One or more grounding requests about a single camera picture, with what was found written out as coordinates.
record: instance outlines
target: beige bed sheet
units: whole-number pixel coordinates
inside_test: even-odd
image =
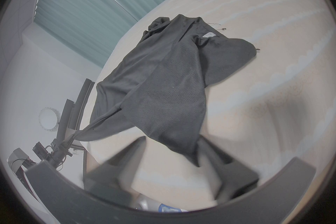
[[[294,156],[326,167],[336,145],[335,22],[323,0],[166,0],[134,25],[117,44],[97,82],[139,42],[159,16],[202,17],[227,37],[260,49],[256,58],[224,81],[206,88],[201,134],[270,179]],[[89,124],[93,89],[81,128]],[[137,137],[134,127],[83,142],[102,163]],[[164,204],[186,209],[216,205],[202,169],[147,138],[132,187]]]

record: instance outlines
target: white clothing tag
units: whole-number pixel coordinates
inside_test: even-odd
[[[215,37],[216,35],[213,32],[208,32],[202,37]]]

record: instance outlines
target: mattress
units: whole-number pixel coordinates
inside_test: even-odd
[[[230,38],[260,51],[224,81],[205,89],[207,113],[200,133],[260,175],[259,184],[299,156],[317,175],[335,153],[335,22],[324,0],[166,0],[120,39],[97,82],[117,67],[160,16],[202,17]],[[81,123],[89,124],[92,90]],[[133,127],[82,142],[102,163],[144,133]],[[202,168],[147,138],[132,187],[186,210],[216,205]]]

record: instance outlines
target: white round mirror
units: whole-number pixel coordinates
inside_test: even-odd
[[[42,109],[39,115],[39,122],[43,129],[47,131],[55,130],[59,122],[57,112],[50,107]]]

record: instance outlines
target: black garment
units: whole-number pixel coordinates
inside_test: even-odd
[[[75,134],[76,140],[97,140],[137,126],[150,138],[193,158],[206,111],[204,88],[255,55],[251,43],[223,36],[202,18],[158,18],[97,84],[90,125]]]

